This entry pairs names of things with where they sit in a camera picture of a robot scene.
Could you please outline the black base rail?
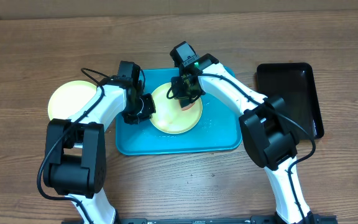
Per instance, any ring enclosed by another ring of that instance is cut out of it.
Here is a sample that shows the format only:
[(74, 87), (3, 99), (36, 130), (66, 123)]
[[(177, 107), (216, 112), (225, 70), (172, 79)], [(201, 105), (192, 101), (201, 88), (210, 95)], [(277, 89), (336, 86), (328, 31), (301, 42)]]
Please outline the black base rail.
[[(84, 223), (84, 221), (62, 221), (62, 224)], [(160, 219), (148, 220), (146, 218), (122, 218), (122, 224), (273, 224), (279, 222), (275, 215), (253, 215), (250, 218), (212, 218), (212, 219)], [(312, 214), (308, 223), (315, 224), (338, 224), (336, 216), (321, 216)]]

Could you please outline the red black sponge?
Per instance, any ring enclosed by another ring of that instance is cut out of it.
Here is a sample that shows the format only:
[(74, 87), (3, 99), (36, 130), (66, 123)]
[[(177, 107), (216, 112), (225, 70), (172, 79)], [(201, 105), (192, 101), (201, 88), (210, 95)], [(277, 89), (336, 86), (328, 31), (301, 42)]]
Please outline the red black sponge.
[(178, 101), (182, 111), (190, 109), (195, 103), (192, 98), (182, 98), (179, 99)]

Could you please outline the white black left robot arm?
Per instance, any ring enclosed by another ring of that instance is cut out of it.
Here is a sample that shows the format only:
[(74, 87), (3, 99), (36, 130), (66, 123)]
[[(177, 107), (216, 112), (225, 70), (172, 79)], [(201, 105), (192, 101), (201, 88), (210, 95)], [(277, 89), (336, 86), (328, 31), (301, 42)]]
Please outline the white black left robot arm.
[(71, 201), (82, 223), (120, 223), (103, 190), (105, 132), (118, 115), (127, 124), (150, 119), (155, 105), (151, 94), (144, 93), (145, 75), (134, 62), (121, 61), (116, 75), (104, 75), (96, 85), (96, 94), (82, 109), (49, 122), (37, 189), (46, 199)]

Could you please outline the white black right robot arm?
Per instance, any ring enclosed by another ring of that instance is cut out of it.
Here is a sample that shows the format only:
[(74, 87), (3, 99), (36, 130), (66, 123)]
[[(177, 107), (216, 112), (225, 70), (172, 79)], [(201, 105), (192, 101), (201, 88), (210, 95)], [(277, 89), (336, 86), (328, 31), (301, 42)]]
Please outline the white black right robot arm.
[(167, 98), (191, 108), (207, 93), (239, 117), (242, 140), (251, 160), (265, 170), (275, 196), (277, 223), (314, 223), (301, 191), (296, 165), (300, 125), (285, 116), (285, 102), (251, 90), (227, 72), (223, 64), (206, 54), (200, 57), (187, 42), (170, 52), (179, 75), (171, 79)]

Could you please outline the yellow plate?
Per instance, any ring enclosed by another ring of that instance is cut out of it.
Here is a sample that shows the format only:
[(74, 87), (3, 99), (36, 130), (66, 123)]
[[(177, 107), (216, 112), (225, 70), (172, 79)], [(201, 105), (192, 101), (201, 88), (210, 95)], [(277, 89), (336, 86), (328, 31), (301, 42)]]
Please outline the yellow plate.
[(67, 119), (77, 113), (96, 94), (96, 85), (83, 80), (75, 80), (57, 88), (48, 102), (50, 120)]
[(150, 121), (160, 131), (168, 134), (181, 134), (196, 126), (203, 112), (203, 104), (198, 98), (189, 108), (182, 110), (180, 101), (168, 99), (171, 83), (164, 83), (152, 92), (155, 113)]

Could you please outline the teal plastic tray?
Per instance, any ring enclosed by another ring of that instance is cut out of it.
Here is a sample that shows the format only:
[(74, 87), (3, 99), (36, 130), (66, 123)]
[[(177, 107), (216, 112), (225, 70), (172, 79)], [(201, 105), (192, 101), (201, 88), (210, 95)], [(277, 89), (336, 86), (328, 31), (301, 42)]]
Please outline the teal plastic tray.
[[(151, 93), (160, 85), (178, 76), (177, 68), (145, 70), (145, 92)], [(175, 154), (231, 150), (242, 141), (237, 115), (210, 94), (200, 97), (203, 112), (195, 127), (181, 134), (158, 130), (150, 119), (139, 124), (126, 124), (116, 117), (116, 147), (129, 156)]]

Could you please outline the black plastic tray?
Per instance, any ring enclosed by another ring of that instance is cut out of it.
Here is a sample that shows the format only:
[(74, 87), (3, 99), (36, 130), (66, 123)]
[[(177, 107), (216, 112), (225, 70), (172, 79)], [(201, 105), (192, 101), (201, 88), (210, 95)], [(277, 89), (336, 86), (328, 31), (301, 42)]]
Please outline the black plastic tray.
[(314, 82), (306, 62), (262, 63), (256, 70), (257, 89), (267, 97), (283, 98), (288, 117), (315, 139), (324, 136), (324, 126)]

